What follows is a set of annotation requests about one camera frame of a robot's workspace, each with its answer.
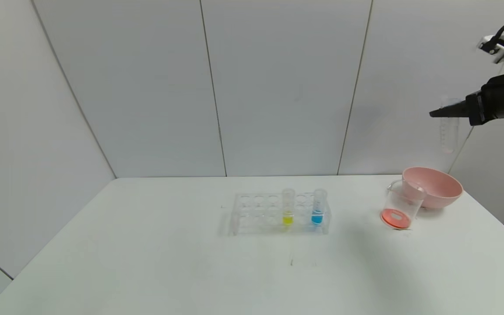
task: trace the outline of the pink bowl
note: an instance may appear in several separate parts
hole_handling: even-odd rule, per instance
[[[444,208],[455,202],[464,191],[460,182],[454,177],[436,169],[407,168],[402,173],[402,178],[419,184],[426,190],[427,196],[421,205],[426,208]]]

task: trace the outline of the test tube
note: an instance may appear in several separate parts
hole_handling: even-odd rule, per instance
[[[324,189],[314,191],[314,201],[312,202],[312,223],[320,225],[324,218],[324,206],[326,205],[326,197],[328,193]]]
[[[441,97],[441,108],[462,102],[463,98],[447,98]],[[458,125],[460,118],[458,117],[441,117],[439,132],[441,136],[442,152],[450,154],[458,148]]]
[[[283,195],[283,225],[291,225],[293,223],[294,211],[294,189],[286,188],[282,192]]]

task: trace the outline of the table surface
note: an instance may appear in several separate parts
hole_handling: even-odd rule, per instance
[[[0,296],[0,314],[504,314],[504,226],[464,193],[385,226],[399,175],[127,178]],[[328,235],[228,236],[236,193],[325,188]]]

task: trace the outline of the red liquid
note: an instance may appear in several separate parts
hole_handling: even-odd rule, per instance
[[[396,209],[384,209],[380,213],[380,218],[384,223],[396,229],[407,229],[412,221],[402,211]]]

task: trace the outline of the test tube with blue liquid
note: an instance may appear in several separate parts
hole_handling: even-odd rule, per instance
[[[328,193],[324,189],[317,189],[314,191],[314,201],[312,202],[312,223],[314,225],[322,224],[327,196]]]

